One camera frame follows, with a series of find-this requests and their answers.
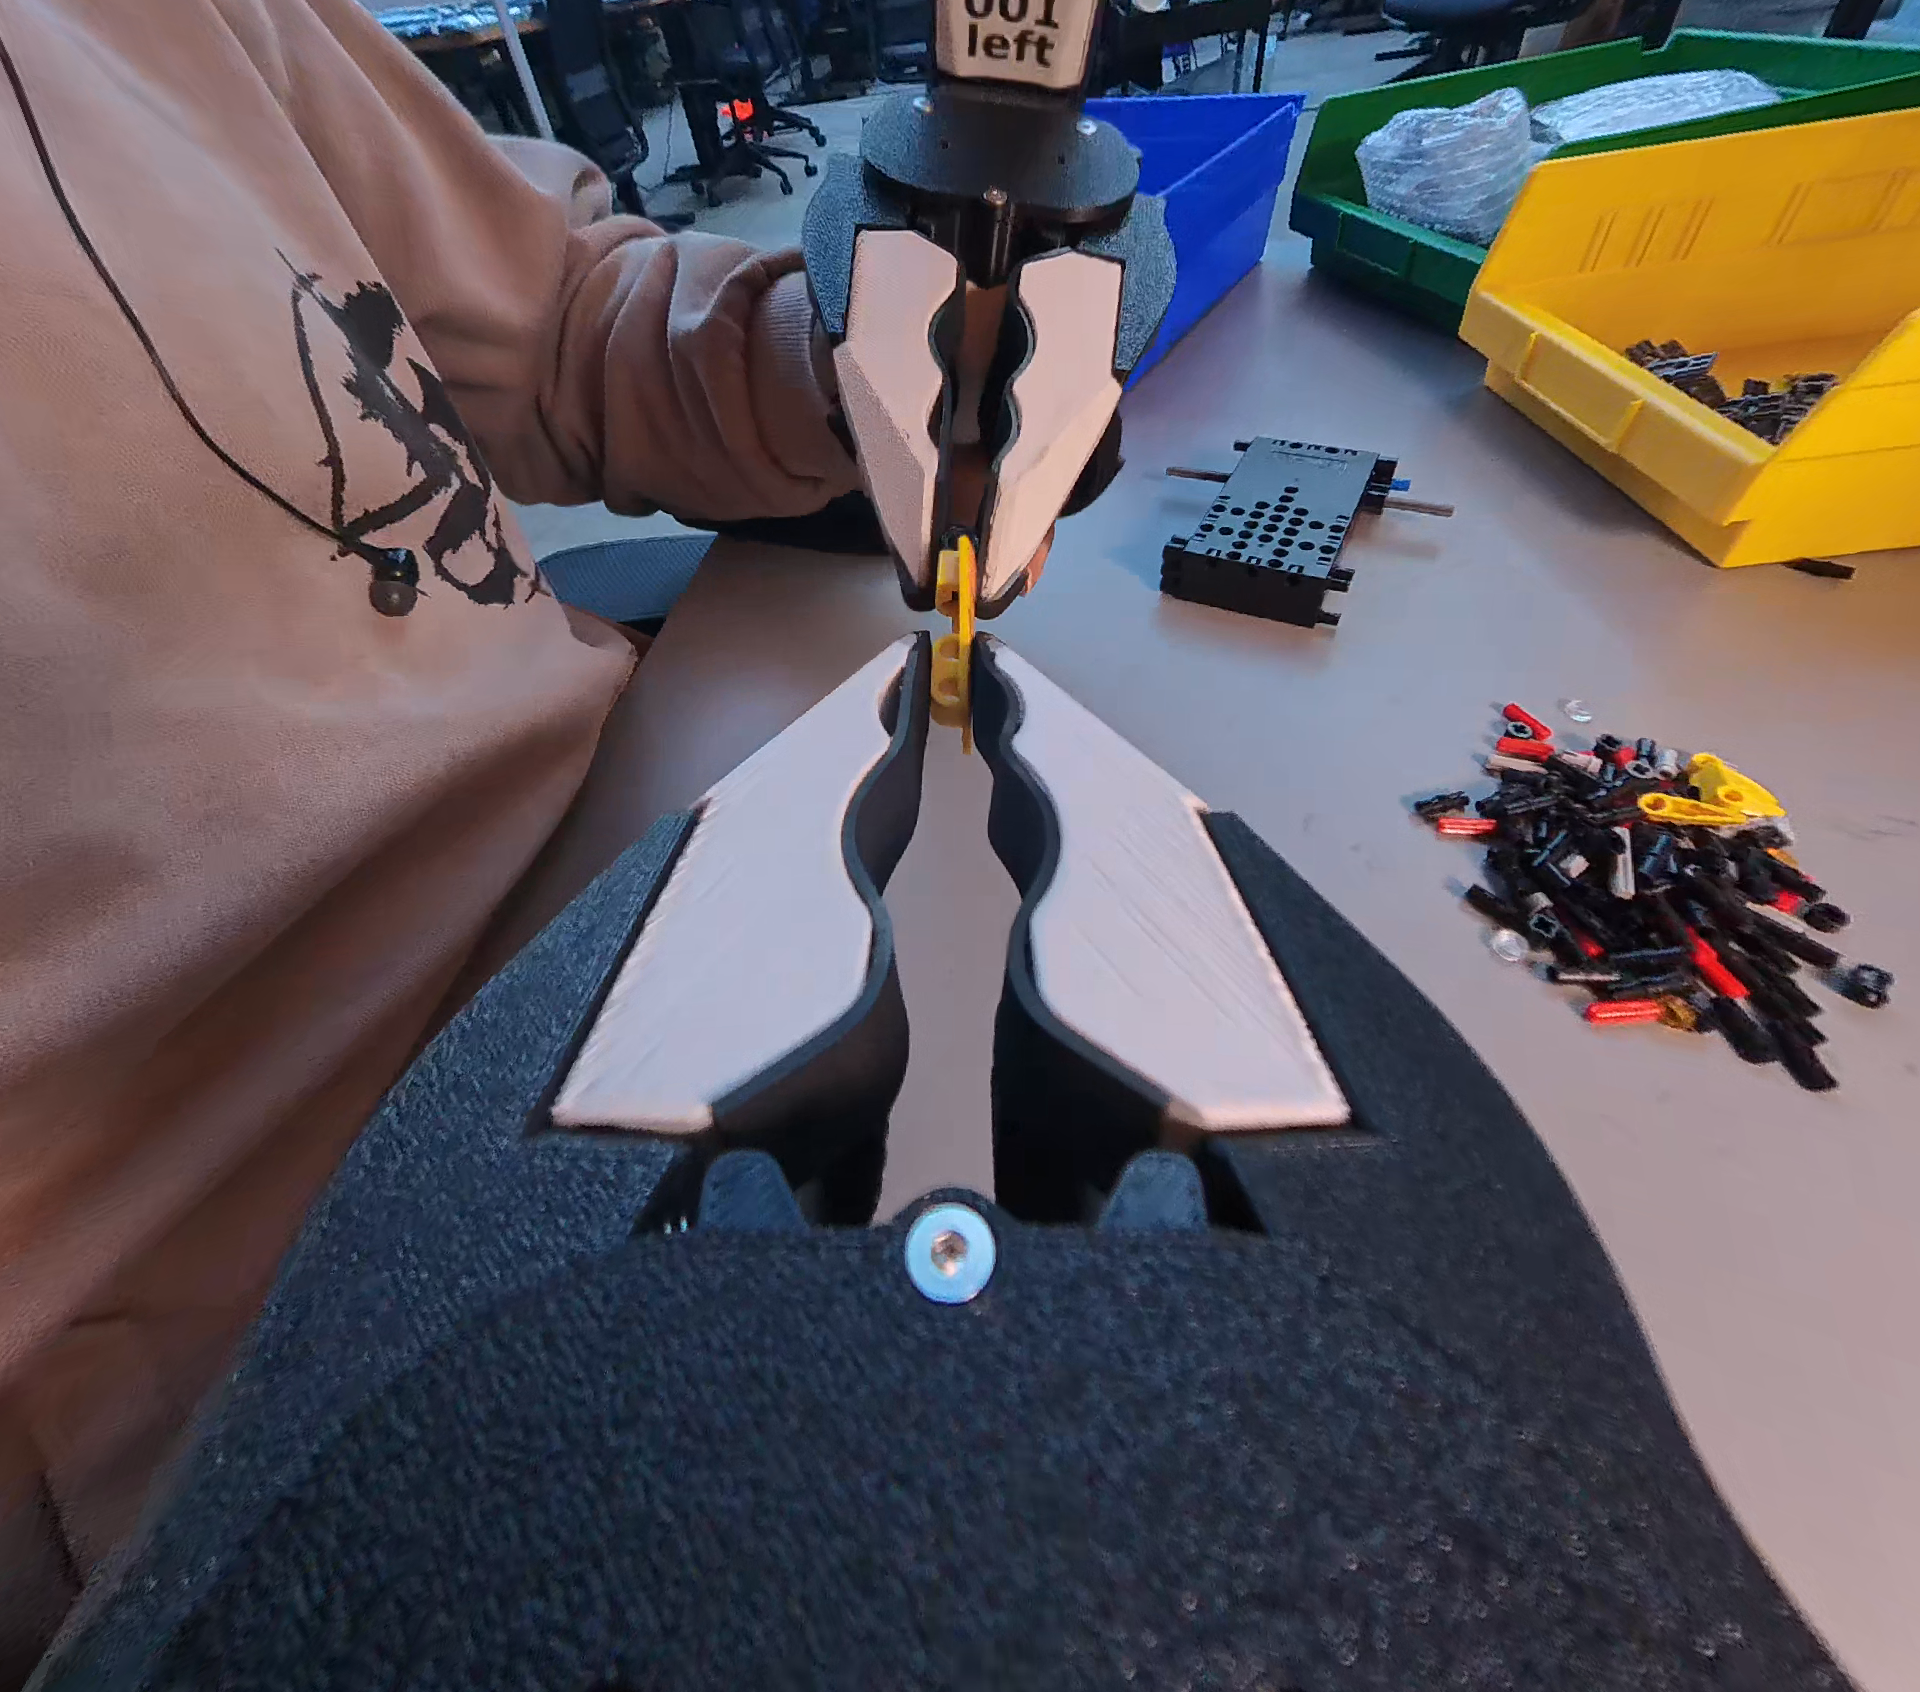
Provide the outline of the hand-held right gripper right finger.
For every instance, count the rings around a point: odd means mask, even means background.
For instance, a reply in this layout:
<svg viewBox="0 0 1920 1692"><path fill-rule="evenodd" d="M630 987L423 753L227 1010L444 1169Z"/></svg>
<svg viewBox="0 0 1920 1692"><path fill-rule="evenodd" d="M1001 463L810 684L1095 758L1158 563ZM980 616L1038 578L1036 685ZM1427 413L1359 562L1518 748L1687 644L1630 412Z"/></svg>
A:
<svg viewBox="0 0 1920 1692"><path fill-rule="evenodd" d="M1346 1091L1210 805L994 634L972 644L1008 989L1046 1044L1196 1136L1344 1128Z"/></svg>

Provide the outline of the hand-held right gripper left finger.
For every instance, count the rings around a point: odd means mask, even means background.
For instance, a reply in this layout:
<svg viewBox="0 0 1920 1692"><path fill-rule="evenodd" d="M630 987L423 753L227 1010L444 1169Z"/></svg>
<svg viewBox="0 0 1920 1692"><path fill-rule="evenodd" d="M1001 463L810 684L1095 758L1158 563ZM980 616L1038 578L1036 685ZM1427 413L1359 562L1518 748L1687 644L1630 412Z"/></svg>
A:
<svg viewBox="0 0 1920 1692"><path fill-rule="evenodd" d="M932 640L906 634L692 808L550 1106L648 1136L885 1119L906 1035L884 893L920 822Z"/></svg>

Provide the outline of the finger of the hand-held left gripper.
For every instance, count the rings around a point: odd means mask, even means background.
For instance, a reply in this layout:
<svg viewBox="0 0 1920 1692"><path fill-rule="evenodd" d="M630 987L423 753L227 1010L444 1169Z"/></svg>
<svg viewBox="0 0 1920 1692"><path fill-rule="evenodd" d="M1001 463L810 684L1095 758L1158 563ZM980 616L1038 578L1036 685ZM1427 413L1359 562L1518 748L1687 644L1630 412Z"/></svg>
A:
<svg viewBox="0 0 1920 1692"><path fill-rule="evenodd" d="M1024 348L1001 394L1003 434L977 512L983 614L1024 596L1031 560L1113 419L1121 278L1113 259L1056 249L1024 261L1011 280L1010 315Z"/></svg>
<svg viewBox="0 0 1920 1692"><path fill-rule="evenodd" d="M950 519L951 352L964 319L957 259L909 230L860 230L843 333L833 345L838 401L904 602L934 606Z"/></svg>

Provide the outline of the blue storage bin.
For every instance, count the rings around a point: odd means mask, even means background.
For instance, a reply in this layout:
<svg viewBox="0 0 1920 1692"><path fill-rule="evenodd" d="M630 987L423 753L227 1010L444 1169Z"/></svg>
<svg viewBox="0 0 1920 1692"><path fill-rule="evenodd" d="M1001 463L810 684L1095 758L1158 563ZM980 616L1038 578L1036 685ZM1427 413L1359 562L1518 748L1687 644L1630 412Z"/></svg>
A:
<svg viewBox="0 0 1920 1692"><path fill-rule="evenodd" d="M1140 191L1164 199L1176 265L1162 324L1127 386L1140 386L1263 259L1306 104L1299 90L1087 102L1087 116L1137 150Z"/></svg>

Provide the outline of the yellow piece with black pins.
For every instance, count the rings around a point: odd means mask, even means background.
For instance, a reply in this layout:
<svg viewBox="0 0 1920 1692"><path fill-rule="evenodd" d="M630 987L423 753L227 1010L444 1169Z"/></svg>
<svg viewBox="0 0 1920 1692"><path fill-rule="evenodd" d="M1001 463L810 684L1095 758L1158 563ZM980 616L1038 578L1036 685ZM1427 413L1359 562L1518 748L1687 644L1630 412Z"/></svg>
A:
<svg viewBox="0 0 1920 1692"><path fill-rule="evenodd" d="M977 636L980 566L972 533L951 532L936 555L934 610L945 630L929 644L927 714L936 726L957 733L962 751L972 753L972 672Z"/></svg>

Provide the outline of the person's left forearm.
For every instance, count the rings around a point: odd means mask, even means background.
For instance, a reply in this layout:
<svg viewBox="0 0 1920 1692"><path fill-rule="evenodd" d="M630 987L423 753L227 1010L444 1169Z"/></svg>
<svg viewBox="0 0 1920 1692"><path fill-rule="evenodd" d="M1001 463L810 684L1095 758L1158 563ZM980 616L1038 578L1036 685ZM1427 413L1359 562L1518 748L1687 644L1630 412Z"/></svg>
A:
<svg viewBox="0 0 1920 1692"><path fill-rule="evenodd" d="M857 493L828 340L796 245L662 231L560 143L493 141L538 197L510 239L516 322L452 399L495 484L689 526L807 519Z"/></svg>

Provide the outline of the green storage bin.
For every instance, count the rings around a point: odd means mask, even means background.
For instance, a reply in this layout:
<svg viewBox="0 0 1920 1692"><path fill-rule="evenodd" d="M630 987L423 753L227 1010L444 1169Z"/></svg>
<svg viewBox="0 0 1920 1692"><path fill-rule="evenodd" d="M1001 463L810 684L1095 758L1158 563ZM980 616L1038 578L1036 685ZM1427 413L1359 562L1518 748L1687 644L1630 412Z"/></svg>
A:
<svg viewBox="0 0 1920 1692"><path fill-rule="evenodd" d="M1778 32L1679 28L1665 41L1637 38L1555 49L1471 69L1431 71L1328 98L1311 121L1293 180L1290 227L1307 239L1310 263L1331 280L1454 333L1486 249L1455 233L1388 216L1366 197L1359 143L1411 109L1454 109L1513 90L1530 109L1568 96L1607 94L1695 71L1739 71L1775 94L1770 104L1722 116L1644 121L1551 147L1554 158L1607 154L1738 135L1754 130L1853 119L1916 106L1918 45Z"/></svg>

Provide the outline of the clear plastic bag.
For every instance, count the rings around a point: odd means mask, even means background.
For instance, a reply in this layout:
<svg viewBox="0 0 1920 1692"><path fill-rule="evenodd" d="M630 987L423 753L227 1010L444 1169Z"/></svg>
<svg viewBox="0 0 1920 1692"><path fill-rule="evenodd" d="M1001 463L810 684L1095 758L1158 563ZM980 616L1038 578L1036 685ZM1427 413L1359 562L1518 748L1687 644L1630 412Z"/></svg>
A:
<svg viewBox="0 0 1920 1692"><path fill-rule="evenodd" d="M1369 209L1487 248L1546 154L1524 94L1502 85L1391 116L1355 143L1355 167Z"/></svg>

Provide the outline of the pile of small building pins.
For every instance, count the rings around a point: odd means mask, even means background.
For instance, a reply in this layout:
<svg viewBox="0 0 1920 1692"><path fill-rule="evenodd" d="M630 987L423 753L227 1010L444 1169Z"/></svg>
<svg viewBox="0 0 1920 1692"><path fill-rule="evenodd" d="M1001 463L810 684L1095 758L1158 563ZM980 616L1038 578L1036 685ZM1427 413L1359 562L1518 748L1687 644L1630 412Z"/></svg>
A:
<svg viewBox="0 0 1920 1692"><path fill-rule="evenodd" d="M1857 958L1853 913L1813 877L1780 797L1701 748L1496 710L1475 777L1405 815L1455 852L1454 900L1496 959L1554 987L1594 1032L1719 1041L1832 1095L1832 1006L1879 1011L1896 978ZM1468 791L1435 822L1417 797Z"/></svg>

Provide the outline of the person's beige sweatshirt torso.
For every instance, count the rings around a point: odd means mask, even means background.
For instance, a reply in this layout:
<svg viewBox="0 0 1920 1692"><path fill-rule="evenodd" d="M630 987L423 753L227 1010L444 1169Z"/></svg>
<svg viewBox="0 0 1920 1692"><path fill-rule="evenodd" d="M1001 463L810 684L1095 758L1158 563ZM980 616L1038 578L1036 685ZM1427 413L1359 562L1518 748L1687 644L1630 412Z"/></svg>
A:
<svg viewBox="0 0 1920 1692"><path fill-rule="evenodd" d="M454 399L536 208L353 0L3 0L3 1686L630 684Z"/></svg>

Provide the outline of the yellow storage bin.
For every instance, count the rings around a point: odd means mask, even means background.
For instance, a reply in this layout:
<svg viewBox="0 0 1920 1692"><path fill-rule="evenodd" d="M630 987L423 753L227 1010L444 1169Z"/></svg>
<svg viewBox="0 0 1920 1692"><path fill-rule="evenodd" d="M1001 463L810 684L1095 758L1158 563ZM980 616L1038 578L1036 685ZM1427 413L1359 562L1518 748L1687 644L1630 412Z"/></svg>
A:
<svg viewBox="0 0 1920 1692"><path fill-rule="evenodd" d="M1716 133L1533 167L1457 333L1483 381L1719 569L1918 541L1918 113ZM1784 437L1627 349L1725 388L1832 375Z"/></svg>

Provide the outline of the white plastic packet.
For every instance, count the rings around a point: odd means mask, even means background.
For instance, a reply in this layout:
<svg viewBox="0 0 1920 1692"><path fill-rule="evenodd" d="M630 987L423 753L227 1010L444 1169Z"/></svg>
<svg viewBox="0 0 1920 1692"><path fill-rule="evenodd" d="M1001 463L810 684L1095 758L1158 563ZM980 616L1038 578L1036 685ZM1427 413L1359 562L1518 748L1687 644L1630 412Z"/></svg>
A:
<svg viewBox="0 0 1920 1692"><path fill-rule="evenodd" d="M1782 91L1751 71L1649 71L1531 106L1528 135L1540 150L1555 150L1718 119L1780 102Z"/></svg>

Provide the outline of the heap of small black pieces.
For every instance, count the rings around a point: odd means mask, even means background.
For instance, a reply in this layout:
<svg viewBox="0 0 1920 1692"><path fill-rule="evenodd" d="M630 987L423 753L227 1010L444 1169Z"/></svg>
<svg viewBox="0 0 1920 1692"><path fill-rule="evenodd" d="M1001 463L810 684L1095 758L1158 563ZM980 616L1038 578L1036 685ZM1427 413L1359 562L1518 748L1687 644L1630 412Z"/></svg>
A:
<svg viewBox="0 0 1920 1692"><path fill-rule="evenodd" d="M1840 381L1832 369L1800 369L1780 378L1749 375L1730 389L1719 378L1716 352L1693 352L1677 340L1641 338L1623 348L1623 358L1770 445L1784 443Z"/></svg>

